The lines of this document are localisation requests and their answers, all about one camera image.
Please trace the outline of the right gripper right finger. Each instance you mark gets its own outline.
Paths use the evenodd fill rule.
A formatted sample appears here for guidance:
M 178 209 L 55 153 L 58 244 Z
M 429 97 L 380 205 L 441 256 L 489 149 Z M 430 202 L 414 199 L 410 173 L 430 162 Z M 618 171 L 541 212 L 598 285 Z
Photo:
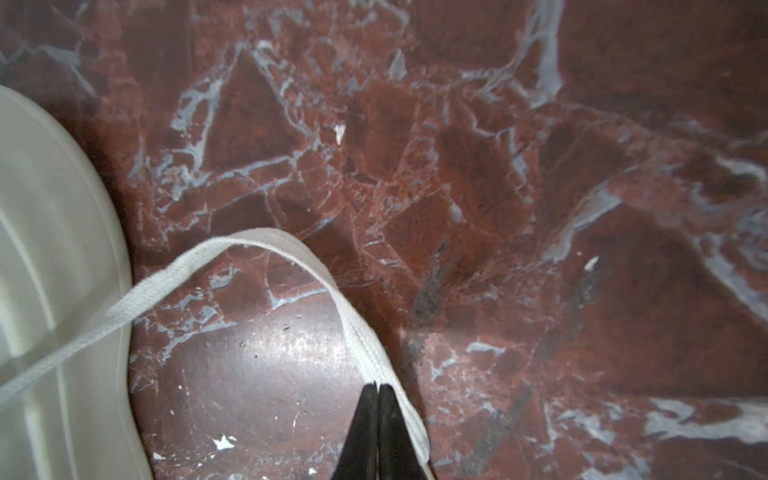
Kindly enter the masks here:
M 378 394 L 378 476 L 382 480 L 427 480 L 391 385 L 382 385 Z

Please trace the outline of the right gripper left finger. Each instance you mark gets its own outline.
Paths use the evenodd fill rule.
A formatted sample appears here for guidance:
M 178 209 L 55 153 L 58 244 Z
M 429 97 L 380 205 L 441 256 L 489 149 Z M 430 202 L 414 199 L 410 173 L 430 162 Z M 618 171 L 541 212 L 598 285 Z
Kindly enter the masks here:
M 378 387 L 361 391 L 332 480 L 375 480 L 378 457 Z

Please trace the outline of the white shoelace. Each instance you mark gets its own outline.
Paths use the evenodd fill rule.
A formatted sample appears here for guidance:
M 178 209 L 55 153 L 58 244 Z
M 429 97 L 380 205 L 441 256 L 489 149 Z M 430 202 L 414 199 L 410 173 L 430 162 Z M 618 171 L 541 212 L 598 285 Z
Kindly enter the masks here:
M 255 228 L 224 237 L 213 237 L 180 255 L 168 267 L 145 278 L 106 310 L 102 320 L 73 340 L 44 356 L 15 375 L 1 388 L 1 403 L 20 397 L 46 374 L 80 351 L 132 322 L 153 308 L 194 273 L 232 246 L 258 247 L 273 252 L 301 267 L 321 283 L 331 296 L 341 321 L 346 348 L 366 384 L 391 385 L 403 412 L 405 424 L 427 479 L 430 468 L 430 440 L 424 421 L 409 400 L 393 365 L 375 331 L 351 305 L 318 257 L 296 237 L 274 228 Z

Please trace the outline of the cream white sneaker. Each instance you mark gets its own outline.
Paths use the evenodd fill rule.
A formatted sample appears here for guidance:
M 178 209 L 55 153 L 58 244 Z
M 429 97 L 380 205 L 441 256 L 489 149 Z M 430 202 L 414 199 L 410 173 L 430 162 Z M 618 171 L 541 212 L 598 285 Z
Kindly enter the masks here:
M 35 102 L 1 91 L 1 378 L 96 326 L 132 286 L 126 241 L 90 159 Z M 121 328 L 1 408 L 5 479 L 148 479 Z

